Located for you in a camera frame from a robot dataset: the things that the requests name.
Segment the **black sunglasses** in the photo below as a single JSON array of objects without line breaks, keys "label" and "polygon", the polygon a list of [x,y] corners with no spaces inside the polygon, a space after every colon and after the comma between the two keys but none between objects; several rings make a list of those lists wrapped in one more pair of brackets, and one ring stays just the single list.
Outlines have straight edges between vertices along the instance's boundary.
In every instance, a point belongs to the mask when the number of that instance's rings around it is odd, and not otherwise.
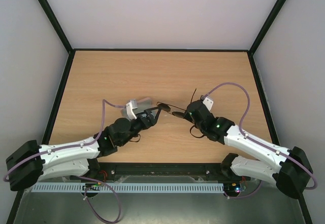
[{"label": "black sunglasses", "polygon": [[186,110],[190,109],[190,108],[197,108],[197,104],[201,102],[201,99],[198,99],[198,100],[193,99],[195,93],[196,93],[196,89],[194,90],[194,92],[192,94],[190,103],[184,108],[181,108],[179,106],[175,106],[172,104],[168,104],[168,103],[163,103],[163,102],[157,102],[156,106],[160,107],[162,111],[167,112],[168,114],[171,114],[174,117],[184,119]]}]

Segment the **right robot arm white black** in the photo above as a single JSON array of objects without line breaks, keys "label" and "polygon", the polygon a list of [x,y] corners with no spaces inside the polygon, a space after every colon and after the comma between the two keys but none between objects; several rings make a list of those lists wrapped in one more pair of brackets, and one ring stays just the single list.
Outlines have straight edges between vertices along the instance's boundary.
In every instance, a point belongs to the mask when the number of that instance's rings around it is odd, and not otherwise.
[{"label": "right robot arm white black", "polygon": [[268,182],[293,199],[299,199],[307,189],[313,171],[301,148],[288,149],[251,135],[233,121],[215,117],[201,100],[187,106],[184,118],[209,140],[240,149],[254,158],[230,153],[221,164],[225,178],[248,176]]}]

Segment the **pink grey glasses case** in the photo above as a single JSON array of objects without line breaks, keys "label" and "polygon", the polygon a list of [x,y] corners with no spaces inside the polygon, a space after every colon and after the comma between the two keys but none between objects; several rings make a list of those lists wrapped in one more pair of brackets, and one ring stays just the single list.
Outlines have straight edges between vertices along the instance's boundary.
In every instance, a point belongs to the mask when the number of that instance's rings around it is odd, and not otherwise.
[{"label": "pink grey glasses case", "polygon": [[[145,110],[147,108],[151,108],[151,106],[152,106],[152,100],[149,97],[146,97],[146,98],[140,99],[140,100],[136,100],[136,101],[137,101],[138,108],[136,110],[134,110],[135,115],[137,115],[139,112],[141,112],[141,111],[143,111],[143,110]],[[123,117],[129,119],[127,114],[126,114],[125,107],[123,109],[121,109],[121,115]]]}]

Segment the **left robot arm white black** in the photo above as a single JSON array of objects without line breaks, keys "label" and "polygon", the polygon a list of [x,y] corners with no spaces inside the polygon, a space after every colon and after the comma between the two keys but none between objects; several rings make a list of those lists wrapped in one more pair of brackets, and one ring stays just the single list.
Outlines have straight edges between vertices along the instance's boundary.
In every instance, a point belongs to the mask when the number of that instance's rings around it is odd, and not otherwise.
[{"label": "left robot arm white black", "polygon": [[116,153],[119,147],[134,141],[140,132],[156,125],[161,109],[153,107],[128,120],[121,117],[101,132],[86,139],[60,145],[25,142],[6,159],[3,180],[12,191],[20,191],[48,178],[69,175],[94,177],[97,159]]}]

